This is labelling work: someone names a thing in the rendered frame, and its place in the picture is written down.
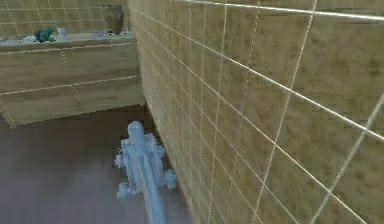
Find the brown and grey vase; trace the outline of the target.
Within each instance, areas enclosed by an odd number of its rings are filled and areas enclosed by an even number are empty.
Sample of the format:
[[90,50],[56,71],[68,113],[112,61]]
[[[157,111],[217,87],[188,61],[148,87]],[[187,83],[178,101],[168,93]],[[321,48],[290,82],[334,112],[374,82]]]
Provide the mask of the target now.
[[119,35],[124,24],[124,11],[122,5],[106,5],[105,20],[112,33]]

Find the light wooden cabinet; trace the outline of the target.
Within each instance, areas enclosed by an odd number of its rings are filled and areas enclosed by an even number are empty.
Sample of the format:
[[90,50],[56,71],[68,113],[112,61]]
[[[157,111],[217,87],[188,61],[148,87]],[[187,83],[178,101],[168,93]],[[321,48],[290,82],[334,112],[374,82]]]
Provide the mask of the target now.
[[17,126],[145,104],[131,31],[0,39],[0,116]]

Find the teal crumpled cloth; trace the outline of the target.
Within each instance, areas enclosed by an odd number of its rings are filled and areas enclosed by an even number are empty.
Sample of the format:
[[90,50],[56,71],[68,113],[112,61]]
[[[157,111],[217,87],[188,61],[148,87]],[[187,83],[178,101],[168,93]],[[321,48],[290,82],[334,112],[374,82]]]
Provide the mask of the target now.
[[55,42],[55,39],[52,37],[54,29],[48,27],[47,29],[37,30],[34,32],[34,36],[39,43],[43,42]]

